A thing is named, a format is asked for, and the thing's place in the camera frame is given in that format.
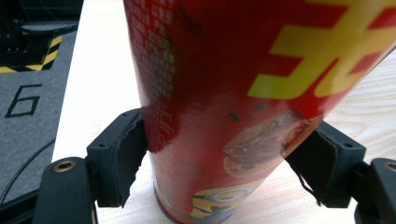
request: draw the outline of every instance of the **wooden table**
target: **wooden table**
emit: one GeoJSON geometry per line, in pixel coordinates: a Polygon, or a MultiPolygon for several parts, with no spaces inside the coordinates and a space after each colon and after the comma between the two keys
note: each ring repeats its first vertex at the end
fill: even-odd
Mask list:
{"type": "MultiPolygon", "coordinates": [[[[368,148],[366,161],[396,160],[396,52],[326,120],[368,148]]],[[[118,114],[139,107],[121,0],[86,0],[70,68],[53,160],[85,157],[86,146],[118,114]]],[[[318,207],[283,162],[227,223],[354,223],[348,209],[318,207]]],[[[123,209],[101,208],[100,223],[171,223],[153,193],[148,158],[123,209]]]]}

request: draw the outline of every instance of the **red can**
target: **red can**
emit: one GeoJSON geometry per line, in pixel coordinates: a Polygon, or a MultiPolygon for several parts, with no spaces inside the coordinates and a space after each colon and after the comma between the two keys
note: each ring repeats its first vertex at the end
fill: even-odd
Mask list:
{"type": "Polygon", "coordinates": [[[396,1],[124,5],[157,198],[179,223],[230,216],[396,39],[396,1]]]}

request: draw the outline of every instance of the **red packaging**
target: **red packaging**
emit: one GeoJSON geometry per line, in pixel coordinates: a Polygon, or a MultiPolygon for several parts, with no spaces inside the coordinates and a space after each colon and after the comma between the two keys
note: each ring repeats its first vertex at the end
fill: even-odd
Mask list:
{"type": "Polygon", "coordinates": [[[394,46],[396,1],[124,0],[157,198],[219,223],[394,46]]]}

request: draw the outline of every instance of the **hazard stripe tape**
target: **hazard stripe tape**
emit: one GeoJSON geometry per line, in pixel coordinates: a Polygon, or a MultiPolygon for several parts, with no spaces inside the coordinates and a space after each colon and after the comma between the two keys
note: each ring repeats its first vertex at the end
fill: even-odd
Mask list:
{"type": "Polygon", "coordinates": [[[45,56],[43,63],[40,64],[27,64],[17,66],[0,66],[0,74],[2,73],[17,73],[17,72],[29,72],[29,71],[41,71],[50,69],[55,61],[58,54],[59,46],[61,45],[62,37],[53,37],[49,44],[49,50],[45,56]]]}

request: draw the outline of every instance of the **gray floor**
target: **gray floor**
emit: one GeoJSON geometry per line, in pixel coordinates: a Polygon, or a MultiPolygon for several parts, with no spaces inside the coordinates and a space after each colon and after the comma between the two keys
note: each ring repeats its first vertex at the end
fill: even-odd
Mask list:
{"type": "MultiPolygon", "coordinates": [[[[0,74],[0,195],[21,166],[56,137],[76,32],[61,36],[63,41],[50,70],[0,74]],[[34,113],[7,118],[10,109],[12,114],[33,111],[33,99],[18,101],[12,106],[20,88],[18,99],[38,99],[34,113]]],[[[52,151],[53,144],[50,144],[26,167],[5,202],[39,187],[42,172],[50,164],[52,151]]]]}

